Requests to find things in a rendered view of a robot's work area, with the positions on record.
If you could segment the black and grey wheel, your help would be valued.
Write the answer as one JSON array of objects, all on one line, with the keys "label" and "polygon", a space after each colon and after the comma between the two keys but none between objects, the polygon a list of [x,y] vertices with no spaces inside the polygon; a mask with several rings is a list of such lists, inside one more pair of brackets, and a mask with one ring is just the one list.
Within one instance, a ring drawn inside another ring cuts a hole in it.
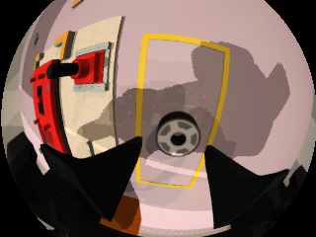
[{"label": "black and grey wheel", "polygon": [[[181,133],[181,135],[175,135]],[[158,149],[170,157],[185,157],[193,153],[201,139],[197,120],[183,112],[166,115],[158,123],[155,142]]]}]

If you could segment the yellow rectangular outline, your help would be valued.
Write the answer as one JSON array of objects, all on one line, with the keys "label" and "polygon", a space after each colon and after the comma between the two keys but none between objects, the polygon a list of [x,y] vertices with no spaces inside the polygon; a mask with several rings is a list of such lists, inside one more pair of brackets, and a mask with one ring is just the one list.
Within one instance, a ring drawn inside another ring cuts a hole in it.
[{"label": "yellow rectangular outline", "polygon": [[[182,37],[182,36],[173,36],[173,35],[151,35],[151,33],[146,33],[142,37],[142,48],[141,52],[139,52],[139,70],[138,70],[138,82],[137,82],[137,106],[135,106],[135,137],[141,137],[141,115],[142,115],[142,90],[145,87],[145,67],[146,67],[146,54],[147,48],[149,48],[149,40],[180,40],[181,42],[186,43],[196,43],[200,44],[200,46],[212,47],[216,48],[216,50],[221,50],[224,52],[224,72],[222,72],[222,80],[221,80],[221,91],[220,98],[218,98],[218,106],[216,116],[213,119],[213,128],[210,131],[209,139],[206,145],[212,146],[213,138],[216,137],[216,130],[218,127],[218,123],[221,119],[222,106],[224,106],[225,92],[226,92],[226,84],[228,84],[228,72],[229,72],[229,62],[230,62],[230,48],[225,46],[220,46],[220,44],[206,42],[204,39],[193,39],[193,37]],[[194,182],[197,180],[198,174],[204,166],[204,153],[202,153],[200,165],[197,167],[197,172],[193,176],[193,180],[190,182],[189,186],[177,186],[177,185],[163,185],[163,183],[151,183],[141,181],[141,169],[139,169],[139,162],[141,162],[141,154],[139,154],[137,166],[135,166],[135,177],[137,177],[137,182],[145,183],[145,185],[151,186],[163,186],[163,187],[175,187],[178,189],[182,187],[182,189],[192,189]]]}]

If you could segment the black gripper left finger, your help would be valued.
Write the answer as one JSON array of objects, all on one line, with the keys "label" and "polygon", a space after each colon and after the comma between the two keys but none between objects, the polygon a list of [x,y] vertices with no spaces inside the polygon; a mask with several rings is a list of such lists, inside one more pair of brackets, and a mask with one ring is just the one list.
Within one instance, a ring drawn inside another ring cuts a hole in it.
[{"label": "black gripper left finger", "polygon": [[112,221],[137,166],[142,137],[138,135],[103,153],[80,159],[52,149],[46,143],[39,149],[52,171],[80,190],[90,205],[102,214],[103,220]]}]

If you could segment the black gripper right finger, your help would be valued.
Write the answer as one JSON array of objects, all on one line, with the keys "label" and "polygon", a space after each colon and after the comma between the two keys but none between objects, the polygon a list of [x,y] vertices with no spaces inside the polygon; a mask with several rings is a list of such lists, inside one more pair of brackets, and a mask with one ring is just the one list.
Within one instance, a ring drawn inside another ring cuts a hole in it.
[{"label": "black gripper right finger", "polygon": [[289,170],[284,169],[279,173],[257,175],[210,145],[206,145],[204,161],[212,198],[213,229],[229,225],[229,221],[244,213],[289,174]]}]

